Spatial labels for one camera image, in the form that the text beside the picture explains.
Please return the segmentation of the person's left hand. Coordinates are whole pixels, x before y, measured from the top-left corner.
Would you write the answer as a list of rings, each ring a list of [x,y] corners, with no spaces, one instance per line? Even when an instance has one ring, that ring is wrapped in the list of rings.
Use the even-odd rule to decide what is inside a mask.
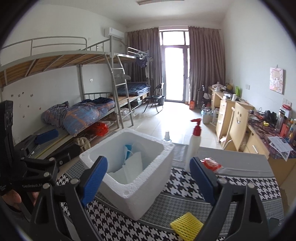
[[[32,192],[28,193],[30,200],[32,201],[33,205],[35,206],[37,198],[39,196],[39,192]],[[15,190],[9,191],[7,194],[2,196],[5,203],[17,210],[20,210],[19,205],[22,203],[22,199],[20,195],[15,192]]]

